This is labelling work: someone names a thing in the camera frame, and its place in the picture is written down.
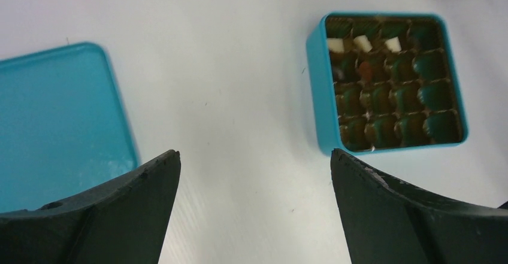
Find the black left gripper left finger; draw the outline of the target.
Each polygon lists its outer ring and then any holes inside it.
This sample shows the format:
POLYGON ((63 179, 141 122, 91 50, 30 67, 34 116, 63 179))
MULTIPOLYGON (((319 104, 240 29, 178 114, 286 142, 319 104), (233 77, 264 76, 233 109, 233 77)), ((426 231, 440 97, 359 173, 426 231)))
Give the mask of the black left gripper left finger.
POLYGON ((1 214, 2 263, 158 263, 179 186, 168 150, 103 184, 1 214))

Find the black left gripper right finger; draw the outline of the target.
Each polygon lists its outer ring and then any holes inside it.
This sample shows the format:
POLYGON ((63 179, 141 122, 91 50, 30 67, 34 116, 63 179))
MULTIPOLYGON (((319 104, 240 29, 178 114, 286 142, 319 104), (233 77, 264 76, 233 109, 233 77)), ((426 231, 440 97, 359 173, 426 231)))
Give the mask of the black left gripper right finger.
POLYGON ((506 263, 507 206, 457 201, 342 149, 331 179, 352 263, 506 263))

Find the teal chocolate box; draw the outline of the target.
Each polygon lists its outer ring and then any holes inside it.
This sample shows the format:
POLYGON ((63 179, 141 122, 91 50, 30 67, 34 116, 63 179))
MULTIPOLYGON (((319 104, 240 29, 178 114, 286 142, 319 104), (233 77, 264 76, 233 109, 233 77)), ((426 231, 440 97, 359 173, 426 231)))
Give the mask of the teal chocolate box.
POLYGON ((306 50, 322 153, 452 147, 468 138, 448 31, 439 16, 332 12, 311 32, 306 50))

